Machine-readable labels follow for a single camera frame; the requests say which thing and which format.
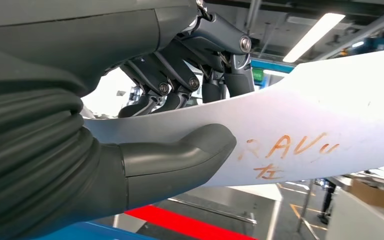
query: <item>blue surface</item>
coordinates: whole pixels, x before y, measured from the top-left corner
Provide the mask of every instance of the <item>blue surface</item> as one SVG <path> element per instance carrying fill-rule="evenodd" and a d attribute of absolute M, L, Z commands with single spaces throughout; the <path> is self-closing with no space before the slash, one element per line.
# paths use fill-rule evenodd
<path fill-rule="evenodd" d="M 36 240 L 155 240 L 118 228 L 80 222 Z"/>
<path fill-rule="evenodd" d="M 261 68 L 261 69 L 267 69 L 267 70 L 273 70 L 278 71 L 282 73 L 290 73 L 292 70 L 294 70 L 293 66 L 289 65 L 282 65 L 278 63 L 272 63 L 272 62 L 266 62 L 266 61 L 260 61 L 260 60 L 252 60 L 251 66 L 253 68 Z"/>

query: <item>metal screw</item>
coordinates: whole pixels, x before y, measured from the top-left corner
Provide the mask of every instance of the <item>metal screw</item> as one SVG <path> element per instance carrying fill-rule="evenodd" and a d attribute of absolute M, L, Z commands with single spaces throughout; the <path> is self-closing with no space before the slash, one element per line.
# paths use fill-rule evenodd
<path fill-rule="evenodd" d="M 158 86 L 159 88 L 159 92 L 162 94 L 162 95 L 166 95 L 169 93 L 169 90 L 170 90 L 170 87 L 169 85 L 166 83 L 166 82 L 162 82 L 159 84 Z"/>
<path fill-rule="evenodd" d="M 251 50 L 251 40 L 247 36 L 242 36 L 239 41 L 240 50 L 244 53 L 248 53 Z"/>
<path fill-rule="evenodd" d="M 196 77 L 192 77 L 189 80 L 189 86 L 192 87 L 193 90 L 198 89 L 200 87 L 200 81 Z"/>

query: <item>floor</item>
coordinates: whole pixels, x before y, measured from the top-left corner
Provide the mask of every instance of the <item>floor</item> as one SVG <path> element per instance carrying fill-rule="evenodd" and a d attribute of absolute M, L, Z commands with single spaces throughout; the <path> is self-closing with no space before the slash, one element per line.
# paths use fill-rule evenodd
<path fill-rule="evenodd" d="M 280 183 L 278 187 L 282 193 L 283 201 L 278 216 L 278 221 L 274 233 L 274 240 L 313 240 L 313 236 L 308 229 L 302 225 L 301 233 L 296 233 L 299 214 L 302 210 L 302 205 L 305 199 L 306 189 L 303 186 L 307 186 L 308 182 L 292 182 L 292 183 Z M 319 237 L 320 240 L 324 240 L 326 236 L 327 226 L 322 224 L 317 218 L 317 214 L 322 206 L 325 191 L 315 185 L 313 187 L 313 194 L 311 195 L 306 219 L 311 224 L 313 231 Z M 206 201 L 200 198 L 196 198 L 189 195 L 181 195 L 179 198 L 205 206 L 212 209 L 221 210 L 224 212 L 240 215 L 240 212 L 234 212 L 223 205 Z M 226 229 L 236 233 L 250 236 L 252 234 L 253 226 L 250 223 L 245 223 L 236 219 L 232 219 L 226 216 L 211 213 L 205 210 L 196 209 L 191 206 L 179 204 L 169 200 L 164 200 L 156 204 L 156 206 L 165 210 L 191 217 L 193 219 Z M 189 236 L 181 233 L 165 229 L 163 227 L 147 223 L 139 231 L 139 234 L 161 239 L 161 240 L 191 240 Z"/>

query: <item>ceiling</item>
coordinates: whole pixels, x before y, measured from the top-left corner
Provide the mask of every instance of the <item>ceiling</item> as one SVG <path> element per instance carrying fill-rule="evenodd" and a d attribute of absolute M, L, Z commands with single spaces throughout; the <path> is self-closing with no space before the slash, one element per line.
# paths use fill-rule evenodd
<path fill-rule="evenodd" d="M 209 12 L 216 12 L 245 31 L 251 0 L 205 0 Z M 262 0 L 250 36 L 253 57 L 281 61 L 325 13 L 346 17 L 298 62 L 309 61 L 338 46 L 344 38 L 384 15 L 384 0 Z M 267 43 L 263 54 L 261 49 Z"/>

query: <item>black bolt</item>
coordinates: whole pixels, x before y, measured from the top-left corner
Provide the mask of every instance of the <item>black bolt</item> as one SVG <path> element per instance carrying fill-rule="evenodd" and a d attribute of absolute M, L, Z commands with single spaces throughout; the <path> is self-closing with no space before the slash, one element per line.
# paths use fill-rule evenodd
<path fill-rule="evenodd" d="M 193 90 L 196 90 L 200 87 L 200 81 L 198 80 L 198 78 L 196 77 L 192 77 L 190 80 L 189 80 L 189 86 L 193 89 Z"/>
<path fill-rule="evenodd" d="M 159 92 L 162 94 L 162 95 L 166 95 L 169 93 L 169 85 L 166 83 L 166 82 L 162 82 L 159 84 Z"/>

